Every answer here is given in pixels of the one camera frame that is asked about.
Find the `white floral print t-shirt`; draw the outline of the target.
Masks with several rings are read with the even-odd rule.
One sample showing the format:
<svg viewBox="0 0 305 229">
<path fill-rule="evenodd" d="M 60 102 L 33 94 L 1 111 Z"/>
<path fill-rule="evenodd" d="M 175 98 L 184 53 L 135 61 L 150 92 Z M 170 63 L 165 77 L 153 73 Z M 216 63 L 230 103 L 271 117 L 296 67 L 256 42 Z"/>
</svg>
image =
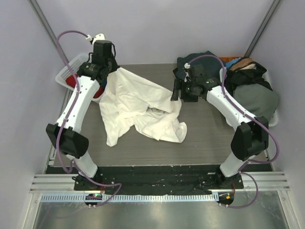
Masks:
<svg viewBox="0 0 305 229">
<path fill-rule="evenodd" d="M 182 143 L 187 125 L 178 120 L 182 101 L 171 101 L 172 92 L 122 67 L 109 74 L 99 102 L 110 147 L 132 126 L 157 141 Z"/>
</svg>

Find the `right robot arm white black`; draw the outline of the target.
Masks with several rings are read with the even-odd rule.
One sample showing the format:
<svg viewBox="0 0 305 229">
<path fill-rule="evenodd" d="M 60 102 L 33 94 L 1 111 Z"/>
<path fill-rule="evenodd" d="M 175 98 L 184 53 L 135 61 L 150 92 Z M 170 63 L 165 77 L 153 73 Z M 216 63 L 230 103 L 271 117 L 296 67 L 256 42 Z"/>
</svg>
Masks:
<svg viewBox="0 0 305 229">
<path fill-rule="evenodd" d="M 206 78 L 202 71 L 186 65 L 186 78 L 174 80 L 172 101 L 181 98 L 188 102 L 199 97 L 213 105 L 234 129 L 231 153 L 217 168 L 215 182 L 220 188 L 229 188 L 238 173 L 258 154 L 268 148 L 269 123 L 263 116 L 248 112 L 225 89 L 223 79 Z"/>
</svg>

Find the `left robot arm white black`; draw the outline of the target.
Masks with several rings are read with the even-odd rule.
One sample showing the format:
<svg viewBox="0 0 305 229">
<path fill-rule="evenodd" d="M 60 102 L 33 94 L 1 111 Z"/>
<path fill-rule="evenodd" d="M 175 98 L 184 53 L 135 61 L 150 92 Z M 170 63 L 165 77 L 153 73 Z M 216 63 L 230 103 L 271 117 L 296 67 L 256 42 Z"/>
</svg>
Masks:
<svg viewBox="0 0 305 229">
<path fill-rule="evenodd" d="M 48 124 L 46 133 L 57 154 L 64 154 L 76 166 L 90 190 L 97 190 L 102 179 L 91 159 L 89 140 L 81 135 L 81 127 L 88 107 L 108 75 L 118 69 L 115 47 L 111 41 L 93 42 L 91 60 L 72 72 L 76 85 L 63 113 L 55 124 Z"/>
</svg>

